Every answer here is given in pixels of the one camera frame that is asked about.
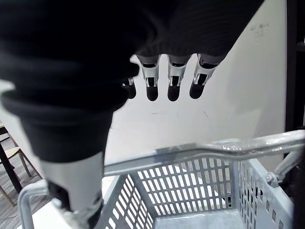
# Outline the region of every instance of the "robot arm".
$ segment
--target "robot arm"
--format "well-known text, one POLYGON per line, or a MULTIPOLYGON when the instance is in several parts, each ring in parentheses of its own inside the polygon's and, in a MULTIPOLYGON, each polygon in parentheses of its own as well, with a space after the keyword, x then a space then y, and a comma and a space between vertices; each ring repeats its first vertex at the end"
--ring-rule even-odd
MULTIPOLYGON (((174 101, 189 56, 225 57, 262 1, 132 0, 122 2, 120 12, 117 2, 0 3, 0 78, 15 84, 1 101, 20 117, 49 193, 75 227, 93 228, 102 210, 112 114, 132 97, 124 85, 139 71, 129 58, 156 57, 155 66, 140 57, 154 100, 158 76, 151 70, 160 54, 168 54, 168 97, 174 101)), ((206 80, 196 75, 193 83, 201 90, 206 80)))

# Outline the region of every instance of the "shopping basket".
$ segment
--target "shopping basket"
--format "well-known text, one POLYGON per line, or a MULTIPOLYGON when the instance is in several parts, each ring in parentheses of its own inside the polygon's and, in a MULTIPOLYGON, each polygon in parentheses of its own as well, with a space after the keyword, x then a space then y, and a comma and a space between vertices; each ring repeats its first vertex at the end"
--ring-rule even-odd
POLYGON ((105 176, 116 176, 96 228, 289 229, 293 203, 278 182, 299 161, 304 139, 293 131, 188 144, 105 166, 105 176), (287 152, 275 173, 255 158, 287 152))

